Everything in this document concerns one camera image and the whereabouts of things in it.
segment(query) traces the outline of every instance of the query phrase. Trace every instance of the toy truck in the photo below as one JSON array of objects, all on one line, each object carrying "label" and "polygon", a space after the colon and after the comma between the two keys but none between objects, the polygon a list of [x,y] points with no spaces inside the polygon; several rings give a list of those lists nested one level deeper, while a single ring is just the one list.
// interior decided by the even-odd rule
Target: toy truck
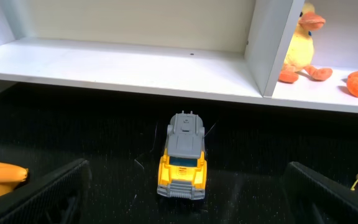
[{"label": "toy truck", "polygon": [[158,169],[157,193],[164,197],[204,199],[207,165],[203,120],[191,112],[176,114]]}]

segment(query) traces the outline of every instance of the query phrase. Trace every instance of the toy car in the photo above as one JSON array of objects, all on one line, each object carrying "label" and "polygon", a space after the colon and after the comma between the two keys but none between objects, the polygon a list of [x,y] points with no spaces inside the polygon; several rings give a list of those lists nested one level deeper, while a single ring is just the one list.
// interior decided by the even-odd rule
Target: toy car
[{"label": "toy car", "polygon": [[206,160],[203,120],[191,112],[176,114],[158,170],[157,193],[165,197],[204,199]]}]

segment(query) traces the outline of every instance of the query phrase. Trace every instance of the shelf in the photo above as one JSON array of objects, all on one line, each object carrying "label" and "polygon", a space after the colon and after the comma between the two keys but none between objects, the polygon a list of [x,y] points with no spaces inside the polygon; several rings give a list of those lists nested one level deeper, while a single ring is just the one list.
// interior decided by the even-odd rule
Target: shelf
[{"label": "shelf", "polygon": [[262,98],[241,54],[71,40],[1,45],[0,80],[225,101]]},{"label": "shelf", "polygon": [[294,107],[358,113],[358,98],[346,87],[347,76],[355,70],[333,70],[333,75],[325,82],[310,80],[308,75],[300,75],[294,84],[277,82],[272,98],[291,100]]}]

